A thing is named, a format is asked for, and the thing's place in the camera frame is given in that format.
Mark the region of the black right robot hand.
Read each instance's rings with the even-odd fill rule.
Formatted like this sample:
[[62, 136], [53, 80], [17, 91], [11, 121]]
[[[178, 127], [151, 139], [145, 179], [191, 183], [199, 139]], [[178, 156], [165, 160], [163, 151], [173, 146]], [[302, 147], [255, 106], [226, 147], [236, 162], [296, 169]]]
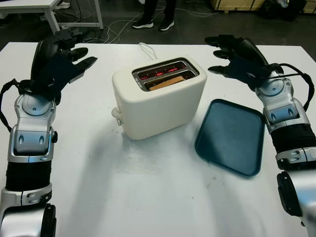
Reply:
[[271, 74], [267, 69], [268, 61], [250, 40], [236, 38], [233, 35], [206, 37], [204, 41], [213, 47], [220, 48], [213, 55], [220, 59], [228, 59], [227, 66], [211, 66], [208, 70], [226, 78], [237, 79], [255, 91]]

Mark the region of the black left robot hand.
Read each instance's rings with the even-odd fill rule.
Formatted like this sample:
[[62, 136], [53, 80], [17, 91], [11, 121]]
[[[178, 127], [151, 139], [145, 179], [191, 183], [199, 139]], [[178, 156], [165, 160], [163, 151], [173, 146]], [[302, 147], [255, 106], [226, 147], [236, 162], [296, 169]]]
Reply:
[[32, 93], [60, 103], [63, 88], [81, 78], [97, 60], [94, 56], [83, 59], [88, 48], [75, 48], [82, 39], [78, 29], [66, 29], [37, 44], [29, 85]]

